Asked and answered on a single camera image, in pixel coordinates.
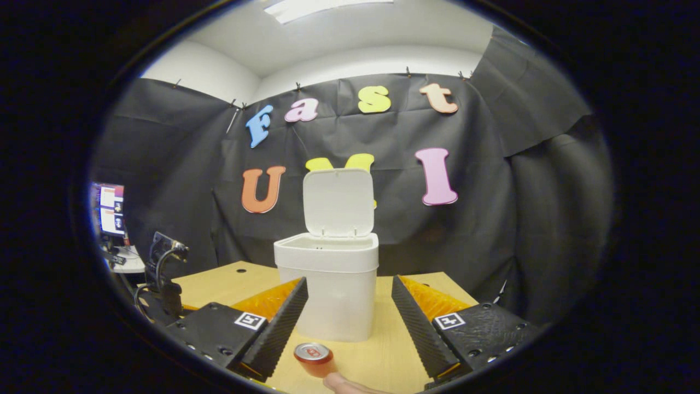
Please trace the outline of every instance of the hand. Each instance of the hand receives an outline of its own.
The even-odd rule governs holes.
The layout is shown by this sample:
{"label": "hand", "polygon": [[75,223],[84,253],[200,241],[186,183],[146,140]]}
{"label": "hand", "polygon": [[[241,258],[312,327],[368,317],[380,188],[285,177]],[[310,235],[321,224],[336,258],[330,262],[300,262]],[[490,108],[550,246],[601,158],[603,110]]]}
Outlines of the hand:
{"label": "hand", "polygon": [[333,390],[335,394],[389,394],[349,381],[337,372],[323,378],[323,385]]}

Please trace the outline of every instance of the orange letter u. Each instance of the orange letter u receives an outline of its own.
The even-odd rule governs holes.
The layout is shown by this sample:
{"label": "orange letter u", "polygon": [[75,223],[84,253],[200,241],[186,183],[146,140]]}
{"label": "orange letter u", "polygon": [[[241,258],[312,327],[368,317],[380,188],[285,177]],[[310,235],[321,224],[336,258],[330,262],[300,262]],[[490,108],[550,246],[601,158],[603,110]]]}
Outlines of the orange letter u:
{"label": "orange letter u", "polygon": [[279,196],[279,182],[286,168],[282,165],[276,165],[267,169],[269,175],[269,184],[267,185],[267,197],[265,200],[258,201],[256,198],[256,190],[258,189],[258,178],[263,174],[260,168],[252,168],[243,172],[243,195],[241,202],[243,208],[251,213],[265,213],[277,204]]}

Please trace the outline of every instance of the monitor screen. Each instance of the monitor screen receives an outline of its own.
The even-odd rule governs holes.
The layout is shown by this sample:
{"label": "monitor screen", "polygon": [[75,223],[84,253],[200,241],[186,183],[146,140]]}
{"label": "monitor screen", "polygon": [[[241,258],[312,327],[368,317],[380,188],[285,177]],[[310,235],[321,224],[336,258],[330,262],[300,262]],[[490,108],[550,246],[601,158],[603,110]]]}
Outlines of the monitor screen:
{"label": "monitor screen", "polygon": [[90,193],[95,230],[124,237],[124,186],[93,182]]}

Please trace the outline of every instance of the can top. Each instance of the can top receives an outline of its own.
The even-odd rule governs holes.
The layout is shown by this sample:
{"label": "can top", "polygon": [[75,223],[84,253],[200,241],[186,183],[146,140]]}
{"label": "can top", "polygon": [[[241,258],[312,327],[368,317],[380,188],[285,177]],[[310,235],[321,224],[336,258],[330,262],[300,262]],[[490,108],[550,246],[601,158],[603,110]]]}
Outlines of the can top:
{"label": "can top", "polygon": [[322,360],[330,354],[330,350],[324,345],[316,342],[300,344],[294,349],[294,355],[301,360],[315,361]]}

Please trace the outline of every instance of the ceiling light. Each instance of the ceiling light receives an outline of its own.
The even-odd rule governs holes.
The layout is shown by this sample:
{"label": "ceiling light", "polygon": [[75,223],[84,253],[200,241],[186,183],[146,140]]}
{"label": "ceiling light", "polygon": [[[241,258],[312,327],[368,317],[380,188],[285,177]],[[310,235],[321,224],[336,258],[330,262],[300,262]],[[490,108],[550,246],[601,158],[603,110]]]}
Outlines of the ceiling light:
{"label": "ceiling light", "polygon": [[367,3],[393,3],[393,0],[283,0],[265,9],[277,22],[285,24],[294,19],[342,6]]}

